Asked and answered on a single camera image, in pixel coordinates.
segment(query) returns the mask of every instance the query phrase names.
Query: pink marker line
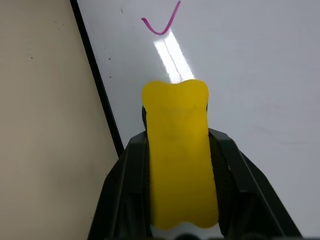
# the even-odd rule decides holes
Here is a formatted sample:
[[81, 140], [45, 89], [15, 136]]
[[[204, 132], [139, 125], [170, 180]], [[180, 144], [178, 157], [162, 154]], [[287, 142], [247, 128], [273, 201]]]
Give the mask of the pink marker line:
[[144, 22], [144, 24], [147, 26], [147, 28], [148, 28], [151, 32], [153, 32], [153, 33], [156, 34], [156, 35], [161, 36], [161, 35], [165, 34], [166, 32], [168, 32], [169, 28], [171, 27], [171, 24], [172, 24], [172, 22], [173, 22], [174, 19], [175, 19], [175, 16], [176, 16], [176, 13], [177, 13], [178, 8], [179, 8], [179, 6], [180, 6], [180, 3], [181, 3], [181, 1], [178, 1], [177, 4], [175, 5], [175, 8], [174, 8], [173, 13], [172, 13], [172, 15], [171, 15], [171, 17], [170, 17], [170, 20], [169, 20], [168, 24], [166, 25], [165, 29], [163, 30], [163, 32], [157, 32], [157, 31], [155, 31], [155, 30], [152, 28], [152, 26], [150, 25], [150, 23], [148, 22], [148, 20], [147, 20], [146, 18], [143, 17], [143, 18], [141, 18], [141, 19], [142, 19], [142, 21]]

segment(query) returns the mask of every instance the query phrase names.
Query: yellow foam block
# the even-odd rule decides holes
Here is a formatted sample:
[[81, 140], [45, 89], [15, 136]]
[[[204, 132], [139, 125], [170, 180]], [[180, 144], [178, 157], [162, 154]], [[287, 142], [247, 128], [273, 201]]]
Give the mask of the yellow foam block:
[[151, 222], [157, 228], [169, 229], [181, 222], [209, 228], [218, 222], [208, 97], [207, 85], [195, 79], [144, 86]]

